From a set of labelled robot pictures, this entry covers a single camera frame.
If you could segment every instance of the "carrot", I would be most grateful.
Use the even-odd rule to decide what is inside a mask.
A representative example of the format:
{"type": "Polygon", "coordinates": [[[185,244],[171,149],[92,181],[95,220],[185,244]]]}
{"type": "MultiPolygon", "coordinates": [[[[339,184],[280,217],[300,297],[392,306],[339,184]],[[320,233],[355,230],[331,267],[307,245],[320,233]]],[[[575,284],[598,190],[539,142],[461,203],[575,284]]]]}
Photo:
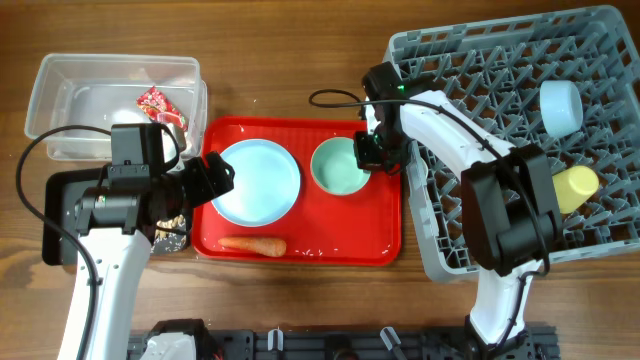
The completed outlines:
{"type": "Polygon", "coordinates": [[[270,257],[283,256],[287,251],[287,243],[278,238],[225,237],[218,240],[218,244],[270,257]]]}

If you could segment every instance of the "red tray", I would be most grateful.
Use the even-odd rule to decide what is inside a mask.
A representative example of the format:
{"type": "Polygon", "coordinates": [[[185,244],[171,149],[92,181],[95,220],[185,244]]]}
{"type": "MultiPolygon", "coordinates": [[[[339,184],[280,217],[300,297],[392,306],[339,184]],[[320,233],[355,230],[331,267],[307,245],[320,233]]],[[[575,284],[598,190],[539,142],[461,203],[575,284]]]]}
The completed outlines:
{"type": "Polygon", "coordinates": [[[215,259],[314,264],[382,266],[395,259],[401,246],[400,176],[374,173],[360,191],[334,196],[322,191],[310,172],[311,155],[323,141],[353,137],[366,130],[363,121],[332,121],[225,116],[214,121],[204,137],[203,153],[222,152],[238,141],[266,139],[287,149],[300,167],[300,194],[291,210],[273,224],[248,228],[221,217],[211,203],[194,211],[192,243],[215,259]],[[222,248],[225,236],[279,237],[287,253],[269,258],[222,248]]]}

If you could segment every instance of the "yellow cup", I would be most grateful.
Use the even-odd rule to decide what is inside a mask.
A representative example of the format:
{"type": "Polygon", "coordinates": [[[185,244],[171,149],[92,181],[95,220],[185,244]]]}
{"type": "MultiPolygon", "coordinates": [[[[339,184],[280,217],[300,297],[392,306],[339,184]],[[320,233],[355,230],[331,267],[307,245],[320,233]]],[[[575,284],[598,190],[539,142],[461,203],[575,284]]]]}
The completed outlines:
{"type": "Polygon", "coordinates": [[[598,190],[598,175],[582,165],[574,166],[553,176],[560,213],[570,214],[584,204],[598,190]]]}

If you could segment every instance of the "green bowl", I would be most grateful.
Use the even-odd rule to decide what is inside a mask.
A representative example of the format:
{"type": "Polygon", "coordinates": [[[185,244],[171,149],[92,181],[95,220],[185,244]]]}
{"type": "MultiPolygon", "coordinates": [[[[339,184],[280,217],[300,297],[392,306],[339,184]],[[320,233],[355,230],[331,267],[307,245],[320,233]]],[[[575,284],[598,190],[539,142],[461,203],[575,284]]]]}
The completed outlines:
{"type": "Polygon", "coordinates": [[[371,173],[358,168],[353,140],[331,138],[316,148],[311,157],[313,181],[333,195],[350,195],[362,189],[371,173]]]}

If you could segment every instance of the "white cup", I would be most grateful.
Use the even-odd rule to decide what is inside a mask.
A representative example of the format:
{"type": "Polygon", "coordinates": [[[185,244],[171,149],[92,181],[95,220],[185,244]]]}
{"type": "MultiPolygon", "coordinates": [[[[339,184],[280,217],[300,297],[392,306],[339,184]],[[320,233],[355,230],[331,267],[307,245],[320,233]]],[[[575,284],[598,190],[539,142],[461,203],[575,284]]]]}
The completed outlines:
{"type": "Polygon", "coordinates": [[[576,85],[568,80],[548,80],[540,87],[540,112],[547,134],[567,136],[582,126],[582,100],[576,85]]]}

